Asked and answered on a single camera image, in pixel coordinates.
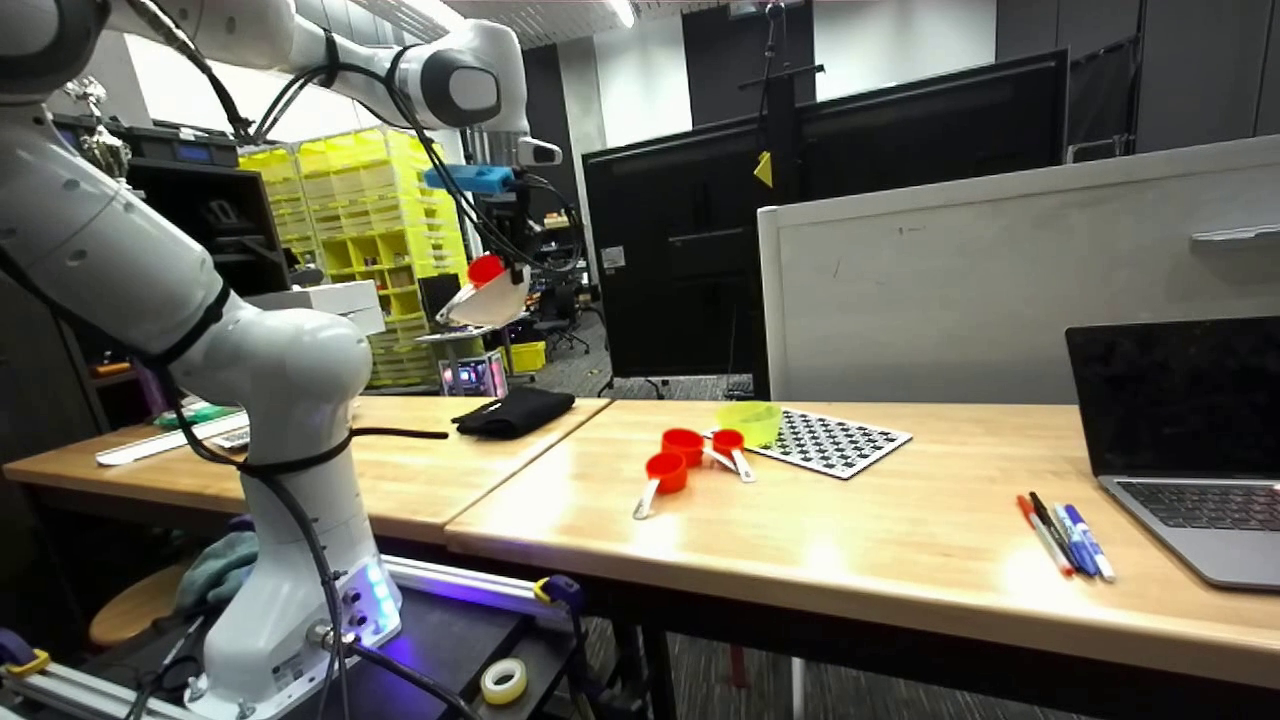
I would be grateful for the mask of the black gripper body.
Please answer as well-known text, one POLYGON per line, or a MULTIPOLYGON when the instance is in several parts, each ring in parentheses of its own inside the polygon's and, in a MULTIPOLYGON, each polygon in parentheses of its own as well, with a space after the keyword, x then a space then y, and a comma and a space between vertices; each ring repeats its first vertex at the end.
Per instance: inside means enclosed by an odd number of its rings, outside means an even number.
POLYGON ((575 232, 575 213, 564 199, 564 191, 549 182, 538 178, 531 170, 517 170, 514 182, 514 262, 528 268, 546 268, 556 247, 575 232))

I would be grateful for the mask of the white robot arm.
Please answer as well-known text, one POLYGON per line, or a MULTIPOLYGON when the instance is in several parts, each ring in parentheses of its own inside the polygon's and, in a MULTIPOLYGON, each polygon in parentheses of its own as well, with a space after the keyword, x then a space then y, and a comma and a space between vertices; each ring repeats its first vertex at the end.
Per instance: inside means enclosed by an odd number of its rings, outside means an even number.
POLYGON ((240 302, 186 229, 46 121, 46 100, 84 72, 107 28, 173 37, 224 66, 325 67, 402 129, 489 132, 514 156, 531 154, 526 53, 497 20, 407 44, 354 0, 0 0, 4 268, 173 385, 249 415, 240 483, 259 558, 203 635, 190 708, 280 720, 333 676, 344 579, 367 590, 371 644, 402 634, 402 590, 380 567, 347 453, 371 347, 333 311, 240 302))

